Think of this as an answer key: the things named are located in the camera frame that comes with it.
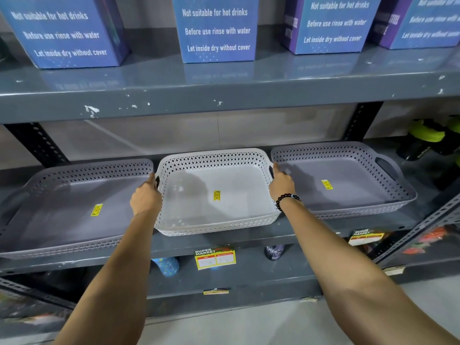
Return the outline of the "person's left hand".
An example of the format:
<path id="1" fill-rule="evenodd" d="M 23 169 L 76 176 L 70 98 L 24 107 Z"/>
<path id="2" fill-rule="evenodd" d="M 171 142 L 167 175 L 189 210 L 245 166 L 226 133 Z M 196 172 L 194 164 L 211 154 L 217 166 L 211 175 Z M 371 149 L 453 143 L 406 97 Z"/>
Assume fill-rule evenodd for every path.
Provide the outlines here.
<path id="1" fill-rule="evenodd" d="M 130 205 L 135 216 L 147 213 L 157 216 L 162 208 L 163 197 L 156 185 L 149 185 L 147 180 L 136 188 L 130 199 Z"/>

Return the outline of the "person's right hand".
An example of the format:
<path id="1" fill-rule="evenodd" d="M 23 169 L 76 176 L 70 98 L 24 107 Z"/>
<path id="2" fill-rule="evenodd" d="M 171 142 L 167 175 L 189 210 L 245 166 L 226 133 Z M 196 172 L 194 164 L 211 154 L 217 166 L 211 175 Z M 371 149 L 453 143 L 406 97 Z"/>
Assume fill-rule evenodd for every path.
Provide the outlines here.
<path id="1" fill-rule="evenodd" d="M 283 172 L 280 176 L 273 177 L 269 185 L 269 192 L 275 202 L 286 194 L 296 195 L 294 181 L 290 175 Z"/>

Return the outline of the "white perforated plastic basket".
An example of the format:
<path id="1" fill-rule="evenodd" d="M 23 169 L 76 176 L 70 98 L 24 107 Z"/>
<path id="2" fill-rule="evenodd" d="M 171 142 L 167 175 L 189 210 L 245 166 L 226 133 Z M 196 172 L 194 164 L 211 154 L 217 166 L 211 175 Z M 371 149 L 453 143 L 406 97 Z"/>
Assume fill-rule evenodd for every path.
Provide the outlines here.
<path id="1" fill-rule="evenodd" d="M 281 211 L 269 194 L 272 166 L 257 148 L 164 157 L 155 173 L 163 197 L 155 229 L 172 237 L 274 223 Z"/>

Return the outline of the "person's right forearm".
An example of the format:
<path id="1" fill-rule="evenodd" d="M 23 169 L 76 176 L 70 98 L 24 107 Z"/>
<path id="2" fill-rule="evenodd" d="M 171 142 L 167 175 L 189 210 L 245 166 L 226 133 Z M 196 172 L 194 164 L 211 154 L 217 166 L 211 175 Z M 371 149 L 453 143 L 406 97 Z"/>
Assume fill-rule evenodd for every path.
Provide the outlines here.
<path id="1" fill-rule="evenodd" d="M 342 331 L 355 345 L 460 345 L 357 248 L 291 197 L 280 202 Z"/>

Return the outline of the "person's left forearm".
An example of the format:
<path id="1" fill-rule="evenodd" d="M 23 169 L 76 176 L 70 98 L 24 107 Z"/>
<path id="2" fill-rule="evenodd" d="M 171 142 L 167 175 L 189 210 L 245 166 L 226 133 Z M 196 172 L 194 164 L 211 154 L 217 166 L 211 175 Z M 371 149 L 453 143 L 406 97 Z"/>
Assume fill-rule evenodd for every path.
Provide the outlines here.
<path id="1" fill-rule="evenodd" d="M 159 211 L 136 214 L 52 345 L 137 345 L 146 319 L 151 241 Z"/>

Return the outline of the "grey perforated plastic basket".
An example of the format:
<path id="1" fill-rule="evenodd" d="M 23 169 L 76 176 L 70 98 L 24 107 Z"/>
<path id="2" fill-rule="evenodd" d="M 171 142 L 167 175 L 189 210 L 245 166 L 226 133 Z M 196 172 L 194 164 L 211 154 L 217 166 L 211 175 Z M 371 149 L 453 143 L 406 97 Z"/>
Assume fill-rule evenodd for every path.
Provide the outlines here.
<path id="1" fill-rule="evenodd" d="M 270 158 L 294 181 L 296 195 L 320 219 L 390 213 L 417 199 L 396 162 L 361 142 L 273 148 Z M 321 180 L 329 180 L 326 190 Z"/>
<path id="2" fill-rule="evenodd" d="M 118 244 L 149 159 L 46 168 L 0 202 L 0 258 L 29 259 Z M 96 204 L 100 215 L 91 217 Z"/>

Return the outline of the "dark purple printed bottle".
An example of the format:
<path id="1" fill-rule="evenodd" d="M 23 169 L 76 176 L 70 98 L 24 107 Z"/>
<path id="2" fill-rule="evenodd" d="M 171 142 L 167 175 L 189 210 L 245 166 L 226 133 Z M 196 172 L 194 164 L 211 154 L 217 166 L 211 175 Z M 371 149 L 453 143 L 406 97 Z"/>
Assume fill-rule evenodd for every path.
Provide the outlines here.
<path id="1" fill-rule="evenodd" d="M 266 246 L 264 255 L 270 261 L 279 260 L 284 252 L 285 245 Z"/>

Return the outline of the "light blue patterned bottle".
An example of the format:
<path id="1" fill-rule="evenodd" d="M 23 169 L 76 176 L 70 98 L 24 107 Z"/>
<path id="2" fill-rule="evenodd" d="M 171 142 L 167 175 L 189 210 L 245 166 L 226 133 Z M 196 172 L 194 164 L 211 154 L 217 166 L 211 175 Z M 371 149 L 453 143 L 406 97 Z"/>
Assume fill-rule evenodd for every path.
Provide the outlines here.
<path id="1" fill-rule="evenodd" d="M 179 272 L 180 265 L 176 257 L 152 259 L 152 262 L 156 264 L 165 277 L 172 277 Z"/>

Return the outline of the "grey metal shelf rack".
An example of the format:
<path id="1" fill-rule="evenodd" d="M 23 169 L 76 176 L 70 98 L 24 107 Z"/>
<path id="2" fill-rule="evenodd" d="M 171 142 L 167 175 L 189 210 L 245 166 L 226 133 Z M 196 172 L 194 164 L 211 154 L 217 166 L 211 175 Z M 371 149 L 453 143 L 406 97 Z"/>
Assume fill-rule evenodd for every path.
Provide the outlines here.
<path id="1" fill-rule="evenodd" d="M 274 108 L 310 108 L 332 105 L 353 105 L 353 114 L 335 113 L 336 117 L 328 122 L 328 131 L 334 132 L 333 139 L 352 140 L 363 138 L 371 126 L 371 119 L 378 116 L 386 103 L 413 103 L 412 100 L 428 99 L 436 103 L 442 97 L 460 99 L 460 47 L 438 50 L 402 50 L 390 51 L 381 47 L 365 45 L 363 52 L 354 54 L 336 54 L 319 56 L 295 56 L 282 48 L 274 40 L 277 32 L 274 26 L 261 26 L 258 30 L 257 53 L 255 62 L 183 64 L 179 53 L 176 31 L 164 29 L 128 29 L 128 38 L 133 53 L 119 68 L 76 69 L 76 70 L 39 70 L 32 66 L 21 49 L 19 42 L 11 33 L 0 36 L 11 51 L 10 58 L 0 65 L 0 122 L 18 122 L 13 124 L 14 131 L 34 133 L 34 137 L 19 137 L 27 143 L 38 140 L 39 132 L 45 122 L 83 122 L 77 112 L 83 112 L 83 103 L 96 103 L 100 110 L 94 122 L 115 122 L 122 118 L 121 127 L 135 122 L 137 117 L 170 117 L 179 115 L 192 117 L 197 114 L 210 121 L 212 113 L 236 110 L 243 117 L 249 117 L 248 110 Z M 73 84 L 95 83 L 101 85 L 103 74 L 110 77 L 121 75 L 121 83 L 114 88 L 73 88 Z M 52 89 L 51 84 L 60 83 L 57 79 L 70 80 L 71 88 L 63 91 Z M 376 228 L 407 233 L 414 226 L 439 209 L 434 198 L 439 192 L 432 182 L 448 166 L 449 161 L 432 154 L 412 164 L 397 160 L 403 173 L 416 187 L 419 197 L 416 203 L 399 209 L 393 214 L 375 214 L 360 218 L 332 219 L 327 221 L 331 228 L 347 227 L 347 230 Z M 457 195 L 460 180 L 447 201 Z M 233 241 L 230 233 L 199 235 L 197 238 L 160 238 L 153 244 L 154 256 L 160 253 L 187 255 L 192 250 L 211 243 L 228 241 L 243 249 L 243 253 L 262 263 L 262 245 L 274 242 L 294 244 L 292 230 L 284 218 L 276 224 L 264 226 L 251 232 L 243 229 L 235 233 Z M 59 290 L 50 285 L 50 279 L 31 276 L 33 273 L 58 272 L 58 277 L 67 273 L 76 278 L 75 269 L 87 268 L 88 273 L 96 272 L 94 266 L 102 265 L 113 248 L 101 248 L 90 251 L 64 253 L 44 258 L 26 260 L 0 259 L 0 297 L 17 301 L 19 311 L 13 318 L 29 313 L 63 312 L 70 310 L 75 303 L 72 298 L 78 294 Z M 166 316 L 190 314 L 194 311 L 211 313 L 235 309 L 237 306 L 258 306 L 271 302 L 294 299 L 299 296 L 318 296 L 319 285 L 313 282 L 313 275 L 306 263 L 300 266 L 298 249 L 288 250 L 288 261 L 282 261 L 277 270 L 263 272 L 262 277 L 272 278 L 268 282 L 250 281 L 250 272 L 255 267 L 231 269 L 229 277 L 239 278 L 233 283 L 228 296 L 200 296 L 198 290 L 192 290 L 192 282 L 201 282 L 198 273 L 186 272 L 191 268 L 184 266 L 179 277 L 178 287 L 171 287 L 174 293 L 154 296 L 152 315 Z M 210 277 L 201 278 L 203 282 L 217 281 L 219 272 L 207 273 Z M 184 292 L 179 287 L 187 287 Z"/>

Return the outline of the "yellow shelf price tag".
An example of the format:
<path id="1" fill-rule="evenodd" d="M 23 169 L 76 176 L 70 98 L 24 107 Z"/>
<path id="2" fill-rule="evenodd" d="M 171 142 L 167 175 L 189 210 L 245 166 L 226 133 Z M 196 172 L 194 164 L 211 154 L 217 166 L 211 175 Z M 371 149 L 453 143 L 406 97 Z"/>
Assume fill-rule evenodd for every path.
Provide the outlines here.
<path id="1" fill-rule="evenodd" d="M 206 270 L 236 264 L 236 251 L 233 245 L 205 248 L 194 251 L 197 269 Z"/>
<path id="2" fill-rule="evenodd" d="M 348 243 L 351 246 L 359 246 L 379 242 L 385 236 L 384 232 L 375 232 L 370 229 L 361 229 L 353 231 Z"/>

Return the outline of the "black green-lid shaker bottle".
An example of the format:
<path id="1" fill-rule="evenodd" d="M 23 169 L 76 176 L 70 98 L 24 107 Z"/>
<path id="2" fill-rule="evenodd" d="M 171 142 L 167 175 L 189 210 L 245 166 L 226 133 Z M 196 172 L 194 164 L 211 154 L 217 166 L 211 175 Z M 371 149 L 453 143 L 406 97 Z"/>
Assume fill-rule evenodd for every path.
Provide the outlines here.
<path id="1" fill-rule="evenodd" d="M 396 154 L 405 161 L 417 161 L 445 137 L 445 127 L 434 119 L 414 120 Z"/>
<path id="2" fill-rule="evenodd" d="M 452 116 L 444 128 L 444 138 L 432 150 L 440 155 L 451 155 L 460 147 L 460 115 Z"/>

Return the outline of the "blue printed bottle box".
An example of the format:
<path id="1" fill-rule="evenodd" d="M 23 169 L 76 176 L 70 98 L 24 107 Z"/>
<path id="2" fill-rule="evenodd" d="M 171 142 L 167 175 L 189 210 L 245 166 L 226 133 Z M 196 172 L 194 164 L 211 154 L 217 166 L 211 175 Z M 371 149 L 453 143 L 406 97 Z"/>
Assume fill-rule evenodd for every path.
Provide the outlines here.
<path id="1" fill-rule="evenodd" d="M 366 39 L 390 50 L 460 42 L 460 0 L 381 0 Z"/>
<path id="2" fill-rule="evenodd" d="M 172 0 L 182 61 L 252 62 L 259 0 Z"/>
<path id="3" fill-rule="evenodd" d="M 381 0 L 286 0 L 281 44 L 295 55 L 361 52 Z"/>
<path id="4" fill-rule="evenodd" d="M 39 69 L 119 67 L 130 53 L 116 0 L 0 0 Z"/>

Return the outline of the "adjacent grey metal rack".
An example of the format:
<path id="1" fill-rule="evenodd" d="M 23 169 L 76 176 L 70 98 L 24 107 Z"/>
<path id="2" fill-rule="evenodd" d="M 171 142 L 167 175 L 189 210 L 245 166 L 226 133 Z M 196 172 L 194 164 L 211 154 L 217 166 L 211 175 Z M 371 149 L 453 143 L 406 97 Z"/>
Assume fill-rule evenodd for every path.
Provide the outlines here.
<path id="1" fill-rule="evenodd" d="M 434 198 L 442 206 L 407 233 L 391 234 L 372 252 L 373 261 L 384 271 L 403 267 L 460 259 L 459 252 L 451 253 L 453 243 L 460 244 L 460 188 L 459 193 L 447 201 L 454 187 Z"/>

